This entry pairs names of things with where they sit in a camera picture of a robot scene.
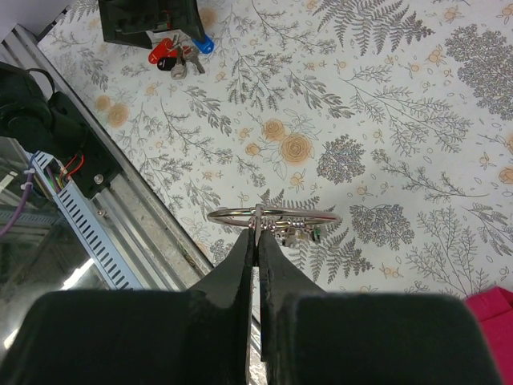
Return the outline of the red folded cloth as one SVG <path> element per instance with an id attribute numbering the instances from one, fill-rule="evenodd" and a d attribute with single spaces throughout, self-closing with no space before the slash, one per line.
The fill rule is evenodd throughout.
<path id="1" fill-rule="evenodd" d="M 512 384 L 512 292 L 494 287 L 466 300 L 477 318 L 504 384 Z"/>

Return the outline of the blue tagged key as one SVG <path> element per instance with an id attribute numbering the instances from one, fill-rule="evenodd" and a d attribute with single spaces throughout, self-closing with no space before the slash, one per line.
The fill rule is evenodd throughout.
<path id="1" fill-rule="evenodd" d="M 213 52 L 214 43 L 209 38 L 201 43 L 198 40 L 186 41 L 186 44 L 182 46 L 182 58 L 189 63 L 192 63 L 199 74 L 204 74 L 205 69 L 200 61 L 201 55 L 208 55 Z"/>

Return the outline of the red tagged key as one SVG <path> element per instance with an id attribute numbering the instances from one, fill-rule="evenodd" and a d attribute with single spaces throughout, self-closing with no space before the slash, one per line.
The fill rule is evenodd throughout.
<path id="1" fill-rule="evenodd" d="M 188 70 L 184 59 L 184 49 L 172 38 L 164 38 L 151 51 L 148 62 L 158 70 L 166 71 L 174 80 L 182 80 Z"/>

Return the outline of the floral patterned table mat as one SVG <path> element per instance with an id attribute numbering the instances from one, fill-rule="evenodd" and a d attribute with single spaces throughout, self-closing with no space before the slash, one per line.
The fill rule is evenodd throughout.
<path id="1" fill-rule="evenodd" d="M 325 209 L 287 256 L 327 290 L 512 287 L 509 1 L 201 1 L 174 80 L 75 3 L 39 49 L 211 261 L 217 209 Z"/>

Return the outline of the large metal keyring with clips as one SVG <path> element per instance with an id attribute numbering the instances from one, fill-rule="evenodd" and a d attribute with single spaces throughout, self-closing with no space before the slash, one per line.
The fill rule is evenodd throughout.
<path id="1" fill-rule="evenodd" d="M 309 209 L 274 208 L 258 204 L 249 208 L 219 209 L 207 215 L 209 221 L 253 229 L 258 241 L 262 232 L 268 231 L 284 247 L 293 247 L 299 241 L 311 241 L 314 226 L 325 228 L 335 225 L 341 218 L 334 213 Z"/>

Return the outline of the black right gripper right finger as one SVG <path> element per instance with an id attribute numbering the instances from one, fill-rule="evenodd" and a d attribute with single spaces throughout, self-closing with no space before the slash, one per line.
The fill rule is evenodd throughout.
<path id="1" fill-rule="evenodd" d="M 326 292 L 260 235 L 262 359 L 271 384 L 499 384 L 475 317 L 441 294 Z"/>

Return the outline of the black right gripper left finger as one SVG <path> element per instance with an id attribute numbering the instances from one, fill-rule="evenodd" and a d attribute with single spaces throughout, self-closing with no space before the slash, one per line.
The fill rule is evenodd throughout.
<path id="1" fill-rule="evenodd" d="M 60 290 L 28 310 L 4 384 L 246 384 L 255 235 L 184 291 Z"/>

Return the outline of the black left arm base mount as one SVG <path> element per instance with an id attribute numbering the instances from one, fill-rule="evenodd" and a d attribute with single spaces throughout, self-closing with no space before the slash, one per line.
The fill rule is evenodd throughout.
<path id="1" fill-rule="evenodd" d="M 47 71 L 1 64 L 1 136 L 28 152 L 45 152 L 63 164 L 59 181 L 72 181 L 86 198 L 122 172 L 71 99 L 55 89 Z"/>

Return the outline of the aluminium enclosure frame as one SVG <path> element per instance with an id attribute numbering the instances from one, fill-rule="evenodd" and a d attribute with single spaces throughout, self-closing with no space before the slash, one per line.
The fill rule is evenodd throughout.
<path id="1" fill-rule="evenodd" d="M 121 248 L 121 254 L 141 282 L 141 290 L 184 291 L 203 279 L 217 265 L 200 251 L 178 221 L 141 178 L 131 162 L 117 148 L 99 122 L 79 100 L 63 77 L 39 50 L 35 37 L 23 26 L 16 26 L 2 41 L 1 59 L 23 70 L 47 71 L 57 90 L 67 95 L 92 126 L 96 135 L 119 162 L 122 172 L 107 188 L 87 198 L 107 227 L 107 234 Z M 113 290 L 92 265 L 85 272 L 77 269 L 60 290 Z M 258 327 L 250 303 L 249 381 L 254 384 L 261 369 L 251 364 L 260 352 Z M 5 341 L 9 350 L 18 330 Z"/>

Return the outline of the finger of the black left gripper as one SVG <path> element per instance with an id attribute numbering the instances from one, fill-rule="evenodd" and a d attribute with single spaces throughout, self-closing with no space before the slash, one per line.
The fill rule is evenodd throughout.
<path id="1" fill-rule="evenodd" d="M 195 0 L 99 0 L 98 6 L 107 43 L 150 49 L 150 32 L 172 30 L 207 41 Z"/>

